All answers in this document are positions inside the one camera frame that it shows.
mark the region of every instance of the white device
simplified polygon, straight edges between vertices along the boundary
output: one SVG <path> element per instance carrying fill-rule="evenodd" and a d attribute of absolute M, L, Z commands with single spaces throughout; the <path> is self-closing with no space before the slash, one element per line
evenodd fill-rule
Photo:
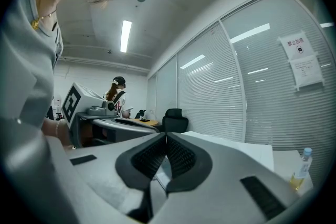
<path fill-rule="evenodd" d="M 105 100 L 91 89 L 74 82 L 62 106 L 62 113 L 69 128 L 77 113 L 89 111 L 93 112 L 90 113 L 91 115 L 115 115 L 113 102 Z"/>

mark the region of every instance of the ceiling trim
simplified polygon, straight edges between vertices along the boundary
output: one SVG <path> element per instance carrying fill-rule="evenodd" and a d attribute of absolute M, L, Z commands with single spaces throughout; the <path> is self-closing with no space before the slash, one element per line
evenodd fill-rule
<path fill-rule="evenodd" d="M 146 68 L 125 65 L 123 63 L 93 60 L 93 59 L 79 58 L 79 57 L 72 57 L 72 56 L 61 56 L 59 60 L 65 61 L 65 62 L 84 63 L 87 65 L 114 67 L 114 68 L 137 71 L 137 72 L 141 72 L 145 74 L 148 74 L 150 71 L 149 69 L 146 69 Z"/>
<path fill-rule="evenodd" d="M 114 54 L 124 54 L 124 52 L 115 51 L 115 50 L 112 50 L 112 49 L 107 48 L 107 47 L 85 46 L 85 45 L 65 45 L 64 46 L 64 49 L 66 49 L 66 50 L 67 49 L 81 49 L 81 48 L 84 48 L 84 49 L 101 49 L 101 50 L 106 50 L 106 51 L 110 50 Z M 136 56 L 136 57 L 144 57 L 144 58 L 152 59 L 152 56 L 144 55 L 144 54 L 138 54 L 136 52 L 128 51 L 127 54 L 132 55 L 132 56 Z"/>

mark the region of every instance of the fluorescent light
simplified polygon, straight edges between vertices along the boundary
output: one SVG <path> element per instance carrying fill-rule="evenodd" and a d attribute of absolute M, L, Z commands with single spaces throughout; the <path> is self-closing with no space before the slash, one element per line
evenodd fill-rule
<path fill-rule="evenodd" d="M 324 23 L 324 24 L 321 24 L 322 28 L 330 27 L 330 26 L 334 26 L 334 23 Z"/>
<path fill-rule="evenodd" d="M 128 45 L 128 38 L 130 37 L 132 23 L 129 21 L 123 21 L 122 30 L 121 30 L 121 42 L 120 42 L 120 51 L 126 52 Z"/>
<path fill-rule="evenodd" d="M 197 68 L 197 69 L 195 69 L 194 71 L 191 71 L 189 74 L 187 74 L 187 76 L 190 76 L 190 75 L 192 75 L 192 74 L 194 74 L 194 73 L 197 73 L 197 72 L 200 72 L 200 71 L 202 71 L 202 70 L 208 70 L 208 69 L 211 68 L 211 65 L 212 65 L 212 64 L 213 64 L 213 62 L 208 63 L 207 65 L 202 66 L 202 67 L 200 67 L 200 68 Z"/>
<path fill-rule="evenodd" d="M 196 63 L 198 62 L 199 60 L 203 59 L 205 56 L 202 54 L 198 57 L 196 57 L 194 60 L 191 60 L 190 62 L 186 63 L 184 66 L 180 67 L 181 69 L 185 69 L 187 68 L 188 66 L 191 66 L 193 63 Z"/>
<path fill-rule="evenodd" d="M 268 68 L 259 69 L 259 70 L 256 70 L 256 71 L 249 72 L 249 73 L 247 73 L 247 74 L 250 75 L 250 74 L 257 73 L 257 72 L 261 72 L 261 71 L 265 71 L 265 70 L 268 70 Z"/>
<path fill-rule="evenodd" d="M 214 82 L 221 82 L 221 81 L 228 80 L 228 79 L 233 79 L 233 77 L 229 77 L 229 78 L 226 78 L 226 79 L 216 80 L 216 81 L 214 81 Z"/>
<path fill-rule="evenodd" d="M 228 88 L 234 88 L 234 87 L 238 87 L 238 86 L 240 86 L 240 84 L 239 85 L 230 86 Z"/>
<path fill-rule="evenodd" d="M 236 36 L 234 38 L 231 39 L 231 43 L 236 43 L 244 38 L 247 38 L 247 37 L 250 37 L 250 36 L 253 36 L 257 33 L 260 33 L 260 32 L 263 32 L 263 31 L 266 31 L 269 29 L 269 24 L 265 24 L 265 25 L 262 25 L 262 26 L 259 26 L 257 28 L 254 28 L 250 31 L 247 31 L 245 33 L 242 33 L 241 35 L 239 36 Z"/>

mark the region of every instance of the black cap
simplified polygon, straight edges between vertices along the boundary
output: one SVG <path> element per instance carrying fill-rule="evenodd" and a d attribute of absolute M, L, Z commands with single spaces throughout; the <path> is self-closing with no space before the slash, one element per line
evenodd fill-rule
<path fill-rule="evenodd" d="M 126 81 L 123 77 L 119 76 L 119 77 L 115 77 L 113 80 L 115 80 L 118 85 L 124 85 L 124 87 L 126 88 Z"/>

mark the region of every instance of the water bottle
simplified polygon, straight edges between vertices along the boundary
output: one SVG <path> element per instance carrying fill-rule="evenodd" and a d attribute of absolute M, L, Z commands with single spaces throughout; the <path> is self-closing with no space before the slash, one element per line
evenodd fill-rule
<path fill-rule="evenodd" d="M 309 147 L 306 147 L 304 149 L 303 155 L 301 158 L 301 163 L 299 167 L 295 170 L 295 172 L 293 173 L 290 179 L 289 185 L 294 190 L 298 190 L 301 187 L 305 177 L 308 174 L 308 170 L 312 162 L 311 152 L 312 152 L 312 149 Z"/>

